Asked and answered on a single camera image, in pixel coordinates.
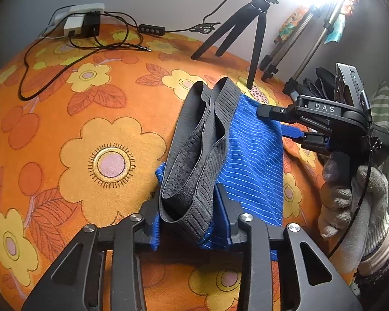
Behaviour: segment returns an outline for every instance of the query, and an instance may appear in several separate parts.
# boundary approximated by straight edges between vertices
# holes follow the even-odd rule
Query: silver screw
[[[300,231],[300,226],[298,225],[298,224],[296,224],[296,223],[290,223],[289,225],[288,225],[288,229],[289,230],[291,230],[292,232],[298,232],[298,231]]]
[[[133,222],[138,222],[138,221],[141,221],[142,219],[143,219],[143,217],[138,213],[130,215],[130,220]]]
[[[92,223],[84,226],[84,232],[93,232],[93,231],[95,231],[95,229],[96,229],[96,226]]]
[[[249,222],[253,220],[253,216],[249,213],[243,213],[241,214],[241,220],[245,222]]]

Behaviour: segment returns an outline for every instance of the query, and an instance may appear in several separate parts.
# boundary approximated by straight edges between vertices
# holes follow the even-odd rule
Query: floral fabric
[[[101,28],[100,42],[122,40],[125,29]],[[128,40],[138,42],[130,31]],[[75,40],[92,45],[93,40]],[[106,51],[70,67],[29,102],[17,97],[23,55],[0,70],[0,291],[20,310],[35,284],[78,230],[87,223],[118,223],[154,193],[155,170],[165,162],[175,123],[196,81],[212,88],[229,76],[250,98],[287,106],[280,81],[256,79],[246,86],[248,63],[208,51],[190,55],[201,42],[177,34],[145,36],[152,51]],[[65,40],[44,40],[28,55],[22,86],[28,96],[62,67],[89,51]],[[284,142],[283,224],[297,222],[317,239],[322,166],[313,152]],[[235,310],[241,261],[233,254],[171,250],[142,256],[148,310]],[[109,265],[104,309],[109,309]],[[280,307],[277,263],[273,262],[274,309]]]

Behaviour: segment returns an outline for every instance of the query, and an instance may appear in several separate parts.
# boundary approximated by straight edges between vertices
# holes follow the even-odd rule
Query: hand
[[[346,183],[346,155],[333,152],[323,168],[326,183],[320,196],[322,211],[318,228],[324,239],[334,239],[334,247],[348,228],[365,186],[367,166],[360,166],[351,184]],[[331,261],[342,273],[354,270],[362,257],[368,257],[382,244],[389,232],[387,213],[388,183],[385,175],[372,167],[367,192],[355,222]]]

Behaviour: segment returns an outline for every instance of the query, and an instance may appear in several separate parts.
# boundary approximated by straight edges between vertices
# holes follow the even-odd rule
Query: white glove
[[[367,166],[358,168],[351,180],[351,190],[346,184],[349,178],[346,157],[344,153],[333,152],[323,168],[326,183],[320,192],[323,205],[318,218],[318,228],[324,239],[333,239],[330,242],[330,249],[349,226],[365,186]],[[387,196],[388,183],[385,175],[372,167],[360,211],[342,245],[331,257],[332,263],[340,273],[353,271],[362,257],[368,257],[381,246],[389,234]]]

